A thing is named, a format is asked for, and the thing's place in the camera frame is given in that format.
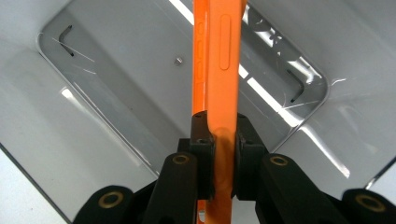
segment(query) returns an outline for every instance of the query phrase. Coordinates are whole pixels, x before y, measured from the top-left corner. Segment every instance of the orange handle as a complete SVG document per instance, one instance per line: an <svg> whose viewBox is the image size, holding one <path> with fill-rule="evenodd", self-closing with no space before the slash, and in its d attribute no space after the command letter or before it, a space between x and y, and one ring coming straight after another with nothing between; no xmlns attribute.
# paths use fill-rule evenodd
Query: orange handle
<svg viewBox="0 0 396 224"><path fill-rule="evenodd" d="M192 113L207 110L216 139L216 195L205 223L231 223L241 18L246 0L194 0Z"/></svg>

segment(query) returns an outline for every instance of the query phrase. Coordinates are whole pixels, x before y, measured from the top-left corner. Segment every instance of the black bracket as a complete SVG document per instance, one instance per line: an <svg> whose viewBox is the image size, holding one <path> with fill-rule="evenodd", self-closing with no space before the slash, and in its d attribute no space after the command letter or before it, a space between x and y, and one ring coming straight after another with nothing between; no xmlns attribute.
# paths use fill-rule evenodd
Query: black bracket
<svg viewBox="0 0 396 224"><path fill-rule="evenodd" d="M268 153L247 117L238 114L233 197L255 201L260 223L396 223L396 207L366 189L337 200L321 192L291 158ZM185 224L196 221L196 201L215 195L215 142L206 112L192 117L191 139L180 139L156 182L136 193L110 186L94 193L75 223Z"/></svg>

